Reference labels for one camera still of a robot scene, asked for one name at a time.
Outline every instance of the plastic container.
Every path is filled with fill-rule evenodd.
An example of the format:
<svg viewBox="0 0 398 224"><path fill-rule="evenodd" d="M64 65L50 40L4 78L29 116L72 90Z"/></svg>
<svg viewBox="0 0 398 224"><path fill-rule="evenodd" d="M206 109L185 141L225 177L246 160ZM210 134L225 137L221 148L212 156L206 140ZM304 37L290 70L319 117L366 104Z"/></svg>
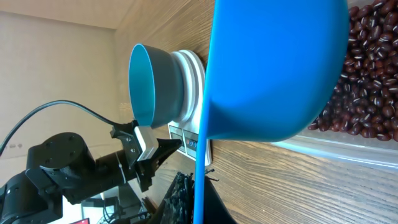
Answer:
<svg viewBox="0 0 398 224"><path fill-rule="evenodd" d="M369 0L348 0L349 7L363 7L372 3L373 1ZM315 156L358 162L366 166L398 169L398 142L392 139L383 142L377 139L365 139L360 135L310 131L306 128L288 140L273 144Z"/></svg>

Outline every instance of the black cable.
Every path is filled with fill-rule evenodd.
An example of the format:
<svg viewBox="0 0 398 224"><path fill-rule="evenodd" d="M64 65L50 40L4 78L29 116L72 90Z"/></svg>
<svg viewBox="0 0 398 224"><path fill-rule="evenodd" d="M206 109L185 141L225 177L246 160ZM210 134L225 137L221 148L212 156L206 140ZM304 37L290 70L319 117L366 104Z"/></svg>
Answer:
<svg viewBox="0 0 398 224"><path fill-rule="evenodd" d="M116 216L116 211L114 211L111 215L109 215L108 211L106 210L106 198L104 199L104 209L102 211L104 219L107 223L111 223L111 221L113 220L113 218Z"/></svg>
<svg viewBox="0 0 398 224"><path fill-rule="evenodd" d="M107 220L105 220L105 217L104 217L104 216L102 216L102 217L100 218L100 220L98 220L97 224L103 224L104 222L102 222L102 220L105 221L105 223L109 224L109 222L108 222Z"/></svg>
<svg viewBox="0 0 398 224"><path fill-rule="evenodd" d="M7 143L10 141L11 137L15 134L15 132L33 115L35 115L37 112L41 111L44 108L48 108L49 106L53 106L53 105L58 105L58 104L67 104L67 105L72 105L72 106L76 106L80 109L82 109L83 111L86 111L87 113L93 115L94 117L102 120L103 122L113 125L113 126L118 126L121 125L119 123L115 123L113 121L110 121L106 118L104 118L103 116L99 115L98 113L95 113L94 111L88 109L87 107L79 104L79 103L75 103L73 101L69 101L69 100L56 100L53 102L49 102L46 104L43 104L42 106L37 107L36 109L32 110L29 114L27 114L24 118L22 118L10 131L10 133L8 133L8 135L6 136L6 138L4 139L4 141L1 144L1 148L0 148L0 156L3 153L4 149L7 146Z"/></svg>

